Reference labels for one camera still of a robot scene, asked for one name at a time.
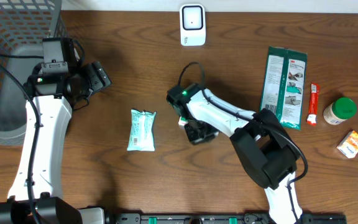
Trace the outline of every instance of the basket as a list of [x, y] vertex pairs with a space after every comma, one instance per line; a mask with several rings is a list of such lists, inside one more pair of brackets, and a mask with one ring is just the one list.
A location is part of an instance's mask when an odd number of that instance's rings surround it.
[[[43, 38], [67, 36], [61, 8], [61, 0], [0, 0], [0, 54], [42, 56]], [[22, 84], [41, 61], [0, 57]], [[23, 93], [0, 71], [0, 144], [23, 144], [26, 116]]]

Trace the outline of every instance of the brown tabletop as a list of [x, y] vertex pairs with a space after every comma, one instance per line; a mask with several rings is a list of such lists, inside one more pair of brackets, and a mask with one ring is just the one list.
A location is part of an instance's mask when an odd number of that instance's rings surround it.
[[[103, 205], [144, 213], [236, 213], [268, 210], [263, 189], [243, 170], [220, 134], [192, 146], [165, 101], [190, 61], [206, 69], [206, 85], [220, 98], [259, 110], [268, 46], [308, 53], [301, 131], [287, 129], [309, 162], [296, 183], [303, 210], [344, 213], [358, 223], [358, 155], [336, 149], [355, 117], [331, 126], [323, 109], [340, 96], [358, 107], [358, 15], [207, 13], [207, 41], [180, 45], [177, 12], [62, 12], [68, 33], [99, 60], [112, 85], [73, 113], [62, 162], [64, 200], [74, 207]], [[183, 85], [200, 81], [189, 68]], [[306, 123], [310, 83], [321, 85], [317, 126]], [[156, 111], [155, 152], [127, 152], [131, 109]], [[0, 202], [15, 178], [21, 147], [0, 146]], [[298, 161], [298, 174], [303, 164]]]

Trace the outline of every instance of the red candy bar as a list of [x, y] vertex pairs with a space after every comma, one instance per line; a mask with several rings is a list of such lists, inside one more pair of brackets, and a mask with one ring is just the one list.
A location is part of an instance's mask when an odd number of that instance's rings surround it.
[[309, 116], [308, 124], [316, 126], [316, 117], [317, 117], [317, 106], [318, 106], [318, 93], [320, 92], [320, 86], [316, 83], [311, 84], [311, 95], [309, 103]]

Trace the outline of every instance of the white backdrop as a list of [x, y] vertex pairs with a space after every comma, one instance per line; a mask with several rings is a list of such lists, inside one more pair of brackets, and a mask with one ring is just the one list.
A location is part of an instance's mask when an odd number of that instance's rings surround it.
[[178, 11], [201, 3], [210, 12], [358, 13], [358, 0], [62, 0], [63, 10]]

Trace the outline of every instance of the orange and white carton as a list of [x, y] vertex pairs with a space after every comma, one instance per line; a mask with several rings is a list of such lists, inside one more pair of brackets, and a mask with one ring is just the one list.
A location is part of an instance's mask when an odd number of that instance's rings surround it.
[[349, 132], [342, 142], [337, 146], [346, 157], [352, 159], [358, 153], [358, 134], [355, 131]]

